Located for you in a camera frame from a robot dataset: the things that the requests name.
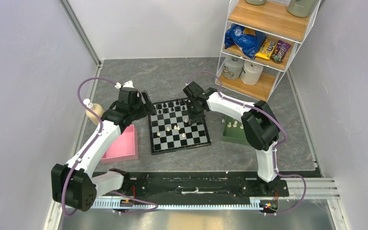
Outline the black white chessboard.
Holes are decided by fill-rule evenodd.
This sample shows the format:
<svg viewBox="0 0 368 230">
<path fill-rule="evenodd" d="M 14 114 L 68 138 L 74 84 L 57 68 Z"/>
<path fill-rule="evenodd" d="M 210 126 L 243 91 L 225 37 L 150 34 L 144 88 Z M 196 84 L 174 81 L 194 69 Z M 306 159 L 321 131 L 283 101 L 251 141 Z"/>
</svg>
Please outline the black white chessboard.
<svg viewBox="0 0 368 230">
<path fill-rule="evenodd" d="M 187 101 L 153 103 L 155 114 L 148 116 L 152 155 L 211 145 L 205 120 L 190 124 Z"/>
</svg>

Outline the green plastic tray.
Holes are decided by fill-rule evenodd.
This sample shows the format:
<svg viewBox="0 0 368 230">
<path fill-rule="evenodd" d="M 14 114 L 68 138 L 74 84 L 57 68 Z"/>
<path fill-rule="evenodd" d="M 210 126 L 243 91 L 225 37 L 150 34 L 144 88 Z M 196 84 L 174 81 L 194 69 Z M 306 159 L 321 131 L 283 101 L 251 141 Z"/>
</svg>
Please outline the green plastic tray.
<svg viewBox="0 0 368 230">
<path fill-rule="evenodd" d="M 241 127 L 241 122 L 229 116 L 225 116 L 223 123 L 224 127 L 221 136 L 222 141 L 246 146 L 250 145 L 246 139 L 244 129 Z"/>
</svg>

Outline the pink plastic tray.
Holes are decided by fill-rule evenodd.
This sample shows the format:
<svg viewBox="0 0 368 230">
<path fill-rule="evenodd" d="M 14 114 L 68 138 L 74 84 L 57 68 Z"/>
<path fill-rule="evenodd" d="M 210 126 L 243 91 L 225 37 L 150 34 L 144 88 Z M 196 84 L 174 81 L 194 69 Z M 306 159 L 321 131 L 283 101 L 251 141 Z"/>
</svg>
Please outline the pink plastic tray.
<svg viewBox="0 0 368 230">
<path fill-rule="evenodd" d="M 130 125 L 111 144 L 101 158 L 101 163 L 109 164 L 138 159 L 138 134 L 136 127 Z"/>
</svg>

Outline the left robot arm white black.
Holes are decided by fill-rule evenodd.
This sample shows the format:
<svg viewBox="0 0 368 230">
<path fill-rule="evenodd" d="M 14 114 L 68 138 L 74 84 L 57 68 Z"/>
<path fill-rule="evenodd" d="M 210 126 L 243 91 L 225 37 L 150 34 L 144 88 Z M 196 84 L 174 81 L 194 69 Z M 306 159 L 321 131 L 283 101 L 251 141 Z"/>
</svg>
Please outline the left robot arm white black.
<svg viewBox="0 0 368 230">
<path fill-rule="evenodd" d="M 65 164 L 56 164 L 51 170 L 53 200 L 74 211 L 89 210 L 96 198 L 110 192 L 120 196 L 131 190 L 131 182 L 120 170 L 109 170 L 99 176 L 93 172 L 105 152 L 132 124 L 154 115 L 155 109 L 146 91 L 122 87 L 118 99 L 99 118 L 99 124 L 83 147 Z"/>
</svg>

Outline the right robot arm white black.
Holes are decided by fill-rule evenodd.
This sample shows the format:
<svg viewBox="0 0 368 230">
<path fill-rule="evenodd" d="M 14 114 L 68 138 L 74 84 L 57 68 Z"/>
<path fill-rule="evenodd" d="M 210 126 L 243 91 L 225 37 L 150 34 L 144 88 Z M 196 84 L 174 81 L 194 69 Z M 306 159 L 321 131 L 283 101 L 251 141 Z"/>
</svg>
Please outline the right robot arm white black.
<svg viewBox="0 0 368 230">
<path fill-rule="evenodd" d="M 269 105 L 264 101 L 250 103 L 241 101 L 212 87 L 204 90 L 196 82 L 187 84 L 183 92 L 190 124 L 205 118 L 205 112 L 217 112 L 241 122 L 246 140 L 256 150 L 258 162 L 257 189 L 263 196 L 276 191 L 279 181 L 278 168 L 273 156 L 280 128 Z"/>
</svg>

